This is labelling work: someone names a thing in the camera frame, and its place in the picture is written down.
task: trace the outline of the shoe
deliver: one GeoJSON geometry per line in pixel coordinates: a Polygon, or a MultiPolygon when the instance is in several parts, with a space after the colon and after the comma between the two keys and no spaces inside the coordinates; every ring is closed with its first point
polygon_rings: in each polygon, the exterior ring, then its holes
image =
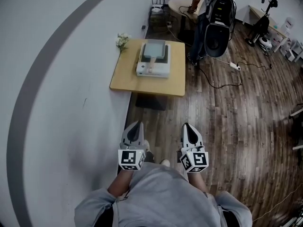
{"type": "Polygon", "coordinates": [[[167,160],[167,159],[164,159],[160,162],[160,165],[164,165],[164,166],[167,166],[167,167],[170,167],[170,161],[167,160]]]}
{"type": "Polygon", "coordinates": [[[193,66],[196,66],[196,65],[197,65],[197,62],[194,62],[192,59],[190,59],[189,52],[187,53],[187,58],[189,59],[190,63],[191,63],[193,66]]]}
{"type": "Polygon", "coordinates": [[[147,140],[144,140],[143,144],[146,147],[146,151],[150,151],[151,150],[150,149],[150,144],[149,144],[149,142],[147,140]]]}

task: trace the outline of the gray sleeve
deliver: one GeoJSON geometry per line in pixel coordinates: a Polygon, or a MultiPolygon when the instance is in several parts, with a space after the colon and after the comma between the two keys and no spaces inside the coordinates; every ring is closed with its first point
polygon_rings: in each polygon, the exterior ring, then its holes
{"type": "Polygon", "coordinates": [[[227,191],[223,191],[215,196],[215,200],[217,204],[221,205],[226,210],[233,212],[240,226],[252,226],[252,215],[249,208],[247,208],[243,203],[238,201],[230,193],[228,193],[227,191]]]}
{"type": "Polygon", "coordinates": [[[116,198],[106,189],[91,192],[75,208],[76,227],[93,227],[98,217],[116,201],[116,198]]]}

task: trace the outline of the person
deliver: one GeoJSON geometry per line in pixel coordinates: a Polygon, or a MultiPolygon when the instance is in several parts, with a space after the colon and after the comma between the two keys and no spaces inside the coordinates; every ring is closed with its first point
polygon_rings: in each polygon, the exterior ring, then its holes
{"type": "MultiPolygon", "coordinates": [[[[209,25],[209,21],[206,18],[206,10],[207,6],[210,4],[212,0],[203,0],[204,2],[201,5],[201,8],[198,13],[197,19],[197,27],[195,30],[195,38],[193,46],[191,47],[190,52],[187,53],[187,57],[189,61],[196,66],[197,60],[203,59],[205,56],[205,48],[204,48],[204,37],[207,26],[209,25]]],[[[192,5],[188,8],[188,13],[194,13],[197,9],[200,0],[193,0],[192,5]]]]}
{"type": "Polygon", "coordinates": [[[187,181],[168,160],[155,164],[149,148],[146,159],[140,171],[121,170],[89,194],[75,209],[76,227],[252,226],[250,210],[228,192],[211,195],[200,173],[187,181]]]}

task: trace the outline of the gray curved stripe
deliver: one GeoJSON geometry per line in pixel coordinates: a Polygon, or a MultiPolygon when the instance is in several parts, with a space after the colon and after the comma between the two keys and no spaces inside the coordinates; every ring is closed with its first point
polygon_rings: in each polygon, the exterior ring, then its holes
{"type": "Polygon", "coordinates": [[[86,0],[56,29],[31,66],[16,100],[9,126],[6,164],[9,194],[20,227],[31,227],[23,176],[23,155],[32,107],[50,65],[77,25],[102,0],[86,0]]]}

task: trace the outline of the small white flowers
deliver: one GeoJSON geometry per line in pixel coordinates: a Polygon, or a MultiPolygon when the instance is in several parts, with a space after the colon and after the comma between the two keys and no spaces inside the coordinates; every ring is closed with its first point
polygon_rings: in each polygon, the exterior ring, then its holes
{"type": "Polygon", "coordinates": [[[130,38],[131,36],[127,33],[118,34],[118,38],[116,39],[116,46],[120,49],[120,52],[126,49],[125,44],[129,41],[130,38]]]}

